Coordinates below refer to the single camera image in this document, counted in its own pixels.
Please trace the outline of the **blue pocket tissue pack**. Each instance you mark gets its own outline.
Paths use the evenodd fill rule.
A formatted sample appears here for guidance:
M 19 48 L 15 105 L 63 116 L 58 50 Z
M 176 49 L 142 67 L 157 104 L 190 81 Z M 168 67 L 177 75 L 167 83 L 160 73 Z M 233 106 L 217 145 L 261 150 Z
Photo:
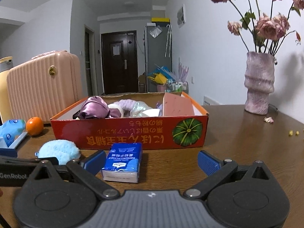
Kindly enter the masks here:
M 113 144 L 101 169 L 103 179 L 110 182 L 138 183 L 141 159 L 140 142 Z

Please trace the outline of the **light blue fluffy puff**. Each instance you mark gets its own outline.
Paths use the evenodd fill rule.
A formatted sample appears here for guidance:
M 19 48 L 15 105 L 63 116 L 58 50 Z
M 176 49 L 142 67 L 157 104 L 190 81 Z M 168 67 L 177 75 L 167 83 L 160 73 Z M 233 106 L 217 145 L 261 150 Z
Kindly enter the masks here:
M 46 142 L 36 153 L 37 158 L 55 157 L 59 165 L 65 165 L 71 160 L 80 158 L 81 153 L 74 142 L 65 139 L 56 139 Z

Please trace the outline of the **purple satin scrunchie bonnet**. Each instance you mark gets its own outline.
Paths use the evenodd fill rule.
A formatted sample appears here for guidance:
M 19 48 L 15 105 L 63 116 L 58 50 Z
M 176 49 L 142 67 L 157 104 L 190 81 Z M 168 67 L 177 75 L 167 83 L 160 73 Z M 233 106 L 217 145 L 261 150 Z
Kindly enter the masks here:
M 104 119 L 109 117 L 108 104 L 100 96 L 89 97 L 74 116 L 77 120 Z

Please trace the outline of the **lavender fluffy towel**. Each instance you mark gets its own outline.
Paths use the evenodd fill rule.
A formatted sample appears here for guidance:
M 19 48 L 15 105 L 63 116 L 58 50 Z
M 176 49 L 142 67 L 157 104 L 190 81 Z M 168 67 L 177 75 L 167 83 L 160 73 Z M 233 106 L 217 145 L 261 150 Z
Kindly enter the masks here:
M 128 117 L 136 103 L 137 101 L 132 99 L 121 99 L 112 103 L 112 106 L 120 111 L 121 117 Z

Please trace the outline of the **iridescent translucent shower cap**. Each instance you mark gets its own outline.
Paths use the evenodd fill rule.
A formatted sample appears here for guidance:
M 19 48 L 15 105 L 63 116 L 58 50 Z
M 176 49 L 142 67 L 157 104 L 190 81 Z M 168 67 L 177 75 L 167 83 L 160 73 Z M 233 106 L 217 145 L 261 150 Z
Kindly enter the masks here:
M 129 116 L 131 118 L 147 117 L 147 115 L 144 114 L 144 112 L 150 109 L 152 108 L 148 106 L 145 102 L 136 101 L 133 108 L 130 110 Z

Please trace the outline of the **pink layered cleaning sponge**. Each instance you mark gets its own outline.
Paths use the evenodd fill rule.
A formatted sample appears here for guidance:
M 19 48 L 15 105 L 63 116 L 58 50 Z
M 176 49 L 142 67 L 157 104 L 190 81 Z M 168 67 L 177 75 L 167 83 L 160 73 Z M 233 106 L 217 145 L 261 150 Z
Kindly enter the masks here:
M 172 93 L 165 93 L 163 97 L 163 116 L 193 116 L 194 110 L 188 98 Z

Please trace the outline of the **white wedge makeup sponge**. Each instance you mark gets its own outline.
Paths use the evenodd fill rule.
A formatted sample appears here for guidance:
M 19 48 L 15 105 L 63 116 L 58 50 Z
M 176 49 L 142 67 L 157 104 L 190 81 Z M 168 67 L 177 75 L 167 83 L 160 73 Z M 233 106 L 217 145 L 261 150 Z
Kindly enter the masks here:
M 160 109 L 148 109 L 142 112 L 143 117 L 158 117 L 160 114 Z

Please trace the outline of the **white cylindrical sponge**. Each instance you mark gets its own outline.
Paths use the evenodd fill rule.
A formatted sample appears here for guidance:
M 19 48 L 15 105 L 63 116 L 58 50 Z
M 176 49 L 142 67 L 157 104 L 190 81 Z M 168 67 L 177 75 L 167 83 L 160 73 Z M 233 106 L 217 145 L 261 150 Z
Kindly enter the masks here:
M 109 117 L 110 118 L 122 118 L 124 117 L 124 110 L 123 108 L 118 105 L 118 104 L 109 104 L 108 105 L 108 109 L 109 109 Z

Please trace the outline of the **red cardboard pumpkin box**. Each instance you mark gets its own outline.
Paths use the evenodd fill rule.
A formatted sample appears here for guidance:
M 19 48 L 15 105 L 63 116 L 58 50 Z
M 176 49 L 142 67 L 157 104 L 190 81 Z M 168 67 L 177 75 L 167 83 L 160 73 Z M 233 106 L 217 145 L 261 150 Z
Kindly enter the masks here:
M 105 96 L 110 104 L 121 99 L 143 101 L 150 107 L 163 104 L 165 93 L 138 93 Z M 108 150 L 114 143 L 141 143 L 144 150 L 201 147 L 205 142 L 209 113 L 186 93 L 174 93 L 188 98 L 193 116 L 123 117 L 75 120 L 85 99 L 51 118 L 56 139 L 73 141 L 80 149 Z

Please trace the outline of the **yellow crumbs on table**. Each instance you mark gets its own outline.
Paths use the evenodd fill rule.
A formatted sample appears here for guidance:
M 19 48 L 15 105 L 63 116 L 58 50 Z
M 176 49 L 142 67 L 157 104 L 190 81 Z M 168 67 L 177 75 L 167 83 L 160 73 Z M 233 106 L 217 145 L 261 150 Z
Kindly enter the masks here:
M 303 130 L 289 130 L 289 136 L 299 136 L 303 134 Z

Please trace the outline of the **purple feather decoration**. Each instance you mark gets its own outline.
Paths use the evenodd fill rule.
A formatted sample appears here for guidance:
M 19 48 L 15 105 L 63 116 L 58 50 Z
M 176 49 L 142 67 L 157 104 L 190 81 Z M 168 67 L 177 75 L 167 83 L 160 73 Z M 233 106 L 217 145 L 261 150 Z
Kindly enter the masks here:
M 181 61 L 178 62 L 178 81 L 185 82 L 188 76 L 189 68 L 184 66 Z

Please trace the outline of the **blue yellow bags pile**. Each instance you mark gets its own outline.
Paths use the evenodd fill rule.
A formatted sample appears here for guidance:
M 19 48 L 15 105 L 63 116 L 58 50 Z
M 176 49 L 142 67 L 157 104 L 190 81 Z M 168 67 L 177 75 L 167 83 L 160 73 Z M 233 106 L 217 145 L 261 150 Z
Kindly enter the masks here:
M 175 75 L 166 66 L 156 66 L 156 69 L 148 74 L 149 80 L 158 85 L 166 85 L 168 81 L 175 81 Z

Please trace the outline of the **purple textured vase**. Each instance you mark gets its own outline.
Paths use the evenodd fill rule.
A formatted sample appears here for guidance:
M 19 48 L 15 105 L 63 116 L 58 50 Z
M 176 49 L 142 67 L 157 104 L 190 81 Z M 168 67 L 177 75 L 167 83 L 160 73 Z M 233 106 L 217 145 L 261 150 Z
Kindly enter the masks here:
M 271 54 L 249 51 L 247 53 L 244 86 L 247 99 L 244 109 L 257 115 L 266 115 L 269 95 L 274 92 L 275 68 Z

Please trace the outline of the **dark brown entrance door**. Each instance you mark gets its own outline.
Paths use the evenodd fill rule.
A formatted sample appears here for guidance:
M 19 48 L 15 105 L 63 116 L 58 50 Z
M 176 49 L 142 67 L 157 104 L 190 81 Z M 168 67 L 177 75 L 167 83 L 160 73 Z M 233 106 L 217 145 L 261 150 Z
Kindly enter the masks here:
M 104 93 L 136 93 L 138 84 L 137 33 L 101 34 Z

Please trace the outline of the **grey refrigerator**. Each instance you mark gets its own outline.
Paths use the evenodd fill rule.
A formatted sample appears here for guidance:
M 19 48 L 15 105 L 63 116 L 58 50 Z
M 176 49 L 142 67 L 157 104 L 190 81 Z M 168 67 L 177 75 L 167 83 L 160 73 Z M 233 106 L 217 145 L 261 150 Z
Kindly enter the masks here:
M 165 66 L 172 70 L 172 58 L 169 54 L 169 26 L 145 26 L 144 48 L 145 48 L 145 73 L 146 91 L 156 92 L 157 86 L 148 76 Z

